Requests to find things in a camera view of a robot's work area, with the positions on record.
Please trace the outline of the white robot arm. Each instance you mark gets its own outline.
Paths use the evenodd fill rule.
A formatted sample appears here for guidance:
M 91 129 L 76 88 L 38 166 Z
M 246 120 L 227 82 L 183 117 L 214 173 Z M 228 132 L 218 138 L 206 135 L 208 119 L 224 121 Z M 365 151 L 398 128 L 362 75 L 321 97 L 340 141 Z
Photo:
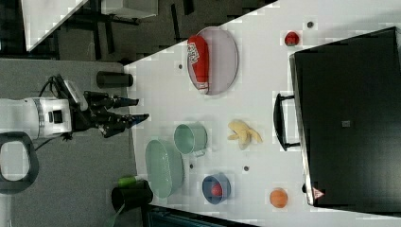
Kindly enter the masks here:
M 74 132 L 99 129 L 110 138 L 149 118 L 148 113 L 119 114 L 111 109 L 136 106 L 138 99 L 110 96 L 85 91 L 87 108 L 83 111 L 66 98 L 29 97 L 19 100 L 1 99 L 1 132 L 24 132 L 32 140 L 62 137 L 71 140 Z

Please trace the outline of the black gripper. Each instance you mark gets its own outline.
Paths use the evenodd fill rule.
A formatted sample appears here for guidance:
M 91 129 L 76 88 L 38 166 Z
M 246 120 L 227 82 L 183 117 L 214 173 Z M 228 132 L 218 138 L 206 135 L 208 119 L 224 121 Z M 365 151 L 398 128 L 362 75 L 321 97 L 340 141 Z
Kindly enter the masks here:
M 87 131 L 91 128 L 98 128 L 104 138 L 113 136 L 112 121 L 115 119 L 114 113 L 109 113 L 111 108 L 136 106 L 138 99 L 126 97 L 113 98 L 106 93 L 84 92 L 84 98 L 87 101 L 88 108 L 80 113 L 74 112 L 72 117 L 73 132 Z M 129 129 L 135 125 L 144 122 L 149 118 L 148 113 L 121 115 L 117 122 L 124 128 Z

